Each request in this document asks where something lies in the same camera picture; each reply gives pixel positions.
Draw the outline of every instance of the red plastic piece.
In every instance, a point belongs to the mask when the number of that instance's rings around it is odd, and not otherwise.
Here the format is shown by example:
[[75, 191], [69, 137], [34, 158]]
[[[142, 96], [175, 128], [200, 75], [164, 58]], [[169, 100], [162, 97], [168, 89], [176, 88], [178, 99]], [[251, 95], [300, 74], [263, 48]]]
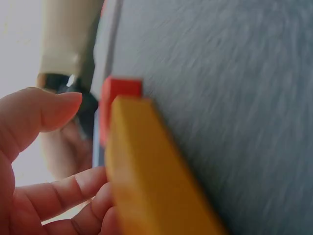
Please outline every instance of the red plastic piece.
[[142, 82], [136, 77], [109, 76], [102, 85], [101, 93], [99, 102], [100, 144], [105, 146], [110, 131], [112, 102], [118, 95], [141, 97]]

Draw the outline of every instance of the finger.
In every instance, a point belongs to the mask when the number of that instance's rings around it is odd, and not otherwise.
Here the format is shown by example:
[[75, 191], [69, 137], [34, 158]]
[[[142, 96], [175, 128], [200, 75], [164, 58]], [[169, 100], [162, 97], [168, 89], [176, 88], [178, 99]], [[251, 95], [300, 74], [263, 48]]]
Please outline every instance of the finger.
[[66, 124], [79, 109], [80, 93], [52, 94], [28, 88], [0, 100], [0, 150], [13, 161], [38, 133]]
[[54, 235], [98, 235], [102, 221], [112, 206], [110, 184], [101, 187], [91, 203], [86, 205], [71, 220], [57, 221], [44, 226], [48, 234]]
[[107, 182], [104, 167], [97, 167], [64, 180], [20, 187], [44, 221], [92, 198]]
[[116, 207], [108, 209], [102, 222], [100, 235], [122, 235]]
[[59, 130], [41, 133], [40, 140], [47, 167], [56, 180], [64, 179], [79, 172], [75, 161], [74, 146], [67, 141]]

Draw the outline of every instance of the felt surface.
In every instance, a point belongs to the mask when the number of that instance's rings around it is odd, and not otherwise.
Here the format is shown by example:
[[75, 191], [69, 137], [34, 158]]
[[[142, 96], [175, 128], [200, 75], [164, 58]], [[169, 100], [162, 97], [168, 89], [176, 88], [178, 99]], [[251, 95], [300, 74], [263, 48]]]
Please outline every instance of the felt surface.
[[313, 233], [312, 22], [307, 0], [123, 0], [112, 73], [144, 78], [233, 234]]

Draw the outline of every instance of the blurry background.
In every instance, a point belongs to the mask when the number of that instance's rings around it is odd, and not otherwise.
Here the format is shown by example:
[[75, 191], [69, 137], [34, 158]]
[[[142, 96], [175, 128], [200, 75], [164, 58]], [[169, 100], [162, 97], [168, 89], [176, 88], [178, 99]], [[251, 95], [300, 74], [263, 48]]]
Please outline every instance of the blurry background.
[[[41, 13], [41, 0], [0, 0], [0, 98], [35, 86], [41, 51]], [[53, 181], [38, 139], [13, 162], [13, 169], [16, 186]], [[76, 212], [72, 210], [66, 217]]]

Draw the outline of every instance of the yellow block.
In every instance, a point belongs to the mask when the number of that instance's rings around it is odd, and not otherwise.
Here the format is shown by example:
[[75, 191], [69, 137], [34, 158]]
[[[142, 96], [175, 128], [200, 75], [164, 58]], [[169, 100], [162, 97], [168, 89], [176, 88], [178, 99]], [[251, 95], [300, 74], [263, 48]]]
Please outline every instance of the yellow block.
[[108, 178], [125, 235], [224, 235], [147, 99], [112, 104]]

